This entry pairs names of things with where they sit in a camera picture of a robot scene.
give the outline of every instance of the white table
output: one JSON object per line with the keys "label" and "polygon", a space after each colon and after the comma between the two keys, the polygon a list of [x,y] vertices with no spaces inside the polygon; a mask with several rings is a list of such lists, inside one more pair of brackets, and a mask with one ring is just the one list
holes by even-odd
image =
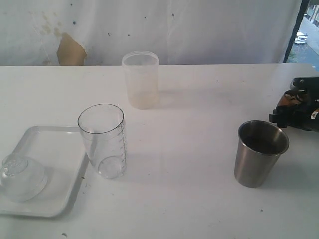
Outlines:
{"label": "white table", "polygon": [[120,106],[128,168],[89,165],[74,207],[55,219],[0,217],[1,239],[318,239],[319,134],[291,146],[258,189],[234,179],[237,129],[268,113],[308,64],[160,66],[161,103],[132,108],[121,67],[0,68],[0,158],[33,125],[76,125],[97,103]]}

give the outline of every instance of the white curtain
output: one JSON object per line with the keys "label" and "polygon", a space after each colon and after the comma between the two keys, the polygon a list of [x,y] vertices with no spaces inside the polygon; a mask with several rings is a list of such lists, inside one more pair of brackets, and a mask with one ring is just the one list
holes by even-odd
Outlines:
{"label": "white curtain", "polygon": [[301,0],[7,0],[0,65],[58,65],[62,33],[86,65],[148,50],[161,64],[282,62]]}

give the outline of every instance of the stainless steel cup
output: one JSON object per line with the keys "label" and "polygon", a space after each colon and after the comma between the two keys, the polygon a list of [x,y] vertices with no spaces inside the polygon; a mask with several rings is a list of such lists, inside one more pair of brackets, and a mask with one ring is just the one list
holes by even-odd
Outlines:
{"label": "stainless steel cup", "polygon": [[280,128],[257,120],[243,123],[238,137],[235,178],[246,187],[257,188],[288,149],[288,137]]}

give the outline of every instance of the parked car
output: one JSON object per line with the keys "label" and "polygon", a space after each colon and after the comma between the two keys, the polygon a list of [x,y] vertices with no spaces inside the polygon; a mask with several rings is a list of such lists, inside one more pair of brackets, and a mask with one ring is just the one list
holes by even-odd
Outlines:
{"label": "parked car", "polygon": [[307,40],[307,35],[303,34],[301,31],[297,32],[294,43],[295,44],[305,44]]}

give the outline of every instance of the white tray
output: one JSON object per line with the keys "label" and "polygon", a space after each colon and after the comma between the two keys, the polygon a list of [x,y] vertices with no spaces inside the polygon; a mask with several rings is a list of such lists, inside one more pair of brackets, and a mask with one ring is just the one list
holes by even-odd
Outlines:
{"label": "white tray", "polygon": [[66,207],[85,156],[81,135],[76,127],[34,126],[29,128],[14,153],[40,162],[48,182],[34,198],[14,203],[0,194],[0,214],[55,217]]}

